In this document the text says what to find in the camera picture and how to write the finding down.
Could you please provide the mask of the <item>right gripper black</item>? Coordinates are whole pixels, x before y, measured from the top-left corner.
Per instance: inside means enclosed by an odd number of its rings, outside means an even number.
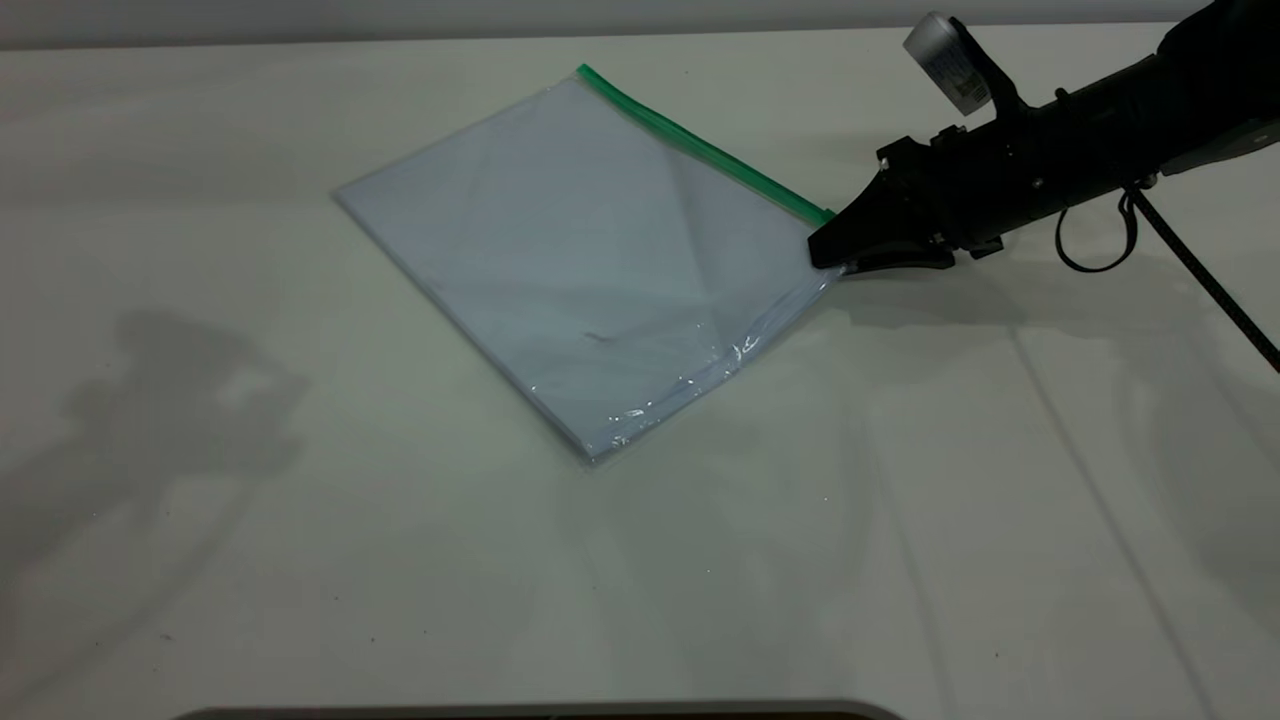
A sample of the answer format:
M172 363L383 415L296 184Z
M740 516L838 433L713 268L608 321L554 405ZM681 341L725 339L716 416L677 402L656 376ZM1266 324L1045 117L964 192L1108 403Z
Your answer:
M1005 118L886 145L872 182L809 236L812 265L845 275L943 270L956 251L995 254L1004 234L1062 209L1061 142L1060 119Z

